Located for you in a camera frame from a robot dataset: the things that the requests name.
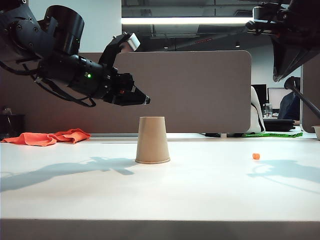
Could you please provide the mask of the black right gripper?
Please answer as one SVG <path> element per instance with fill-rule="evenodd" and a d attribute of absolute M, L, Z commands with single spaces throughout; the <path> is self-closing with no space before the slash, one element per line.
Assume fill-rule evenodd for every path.
<path fill-rule="evenodd" d="M 268 35 L 273 45 L 273 81 L 279 82 L 320 53 L 320 30 L 301 29 L 284 22 L 250 20 L 248 33 Z"/>

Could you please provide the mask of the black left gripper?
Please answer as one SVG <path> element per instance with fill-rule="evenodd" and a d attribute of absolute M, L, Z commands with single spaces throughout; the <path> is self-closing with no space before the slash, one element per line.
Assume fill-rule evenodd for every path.
<path fill-rule="evenodd" d="M 148 105 L 151 99 L 138 87 L 134 87 L 130 73 L 118 73 L 102 67 L 96 72 L 96 99 L 119 106 Z"/>

